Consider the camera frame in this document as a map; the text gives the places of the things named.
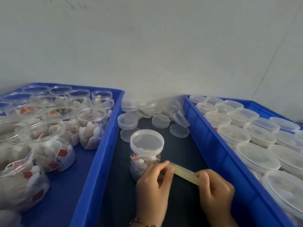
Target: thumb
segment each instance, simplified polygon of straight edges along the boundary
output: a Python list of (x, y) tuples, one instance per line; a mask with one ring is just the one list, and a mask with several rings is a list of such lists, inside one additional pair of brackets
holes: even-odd
[(207, 201), (211, 196), (209, 176), (205, 171), (201, 171), (199, 175), (199, 191), (200, 200)]
[(169, 195), (170, 187), (172, 185), (172, 178), (174, 177), (175, 169), (174, 168), (169, 168), (165, 172), (165, 176), (161, 185), (161, 190), (165, 195)]

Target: bracelet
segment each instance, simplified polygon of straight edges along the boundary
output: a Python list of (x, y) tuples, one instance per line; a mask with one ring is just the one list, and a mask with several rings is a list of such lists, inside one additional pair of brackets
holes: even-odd
[(136, 222), (138, 224), (141, 224), (141, 225), (144, 225), (145, 227), (156, 227), (155, 225), (146, 225), (140, 219), (137, 219), (137, 218), (132, 219), (131, 222), (130, 222), (130, 225), (134, 222)]

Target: blue tray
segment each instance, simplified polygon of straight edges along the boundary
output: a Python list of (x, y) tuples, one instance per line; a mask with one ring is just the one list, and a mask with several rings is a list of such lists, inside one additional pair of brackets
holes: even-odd
[(44, 199), (22, 215), (26, 227), (67, 227), (85, 226), (96, 222), (104, 188), (114, 152), (119, 127), (117, 118), (121, 114), (121, 102), (124, 91), (111, 88), (99, 88), (71, 85), (72, 88), (110, 90), (113, 93), (115, 107), (104, 131), (97, 150), (85, 150), (80, 144), (74, 147), (75, 163), (61, 173), (51, 172), (48, 177), (51, 186)]
[[(242, 103), (245, 108), (259, 113), (260, 117), (268, 119), (274, 116), (287, 119), (254, 101), (231, 100)], [(294, 226), (262, 184), (189, 100), (189, 95), (185, 96), (184, 111), (191, 125), (189, 131), (208, 167), (235, 187), (232, 214), (239, 226)]]

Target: left hand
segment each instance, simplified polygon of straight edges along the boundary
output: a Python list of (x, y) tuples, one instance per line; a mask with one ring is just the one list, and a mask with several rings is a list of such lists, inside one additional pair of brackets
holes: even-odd
[(164, 220), (174, 168), (169, 161), (150, 165), (136, 185), (137, 219), (146, 225), (161, 227)]

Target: hand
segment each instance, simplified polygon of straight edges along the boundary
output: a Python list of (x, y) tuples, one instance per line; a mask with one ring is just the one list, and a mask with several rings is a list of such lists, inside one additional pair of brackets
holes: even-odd
[(137, 219), (146, 225), (161, 227), (169, 199), (174, 169), (166, 169), (169, 161), (150, 165), (136, 185)]
[(235, 188), (210, 169), (196, 173), (199, 177), (200, 204), (212, 227), (234, 227), (237, 222), (231, 215)]

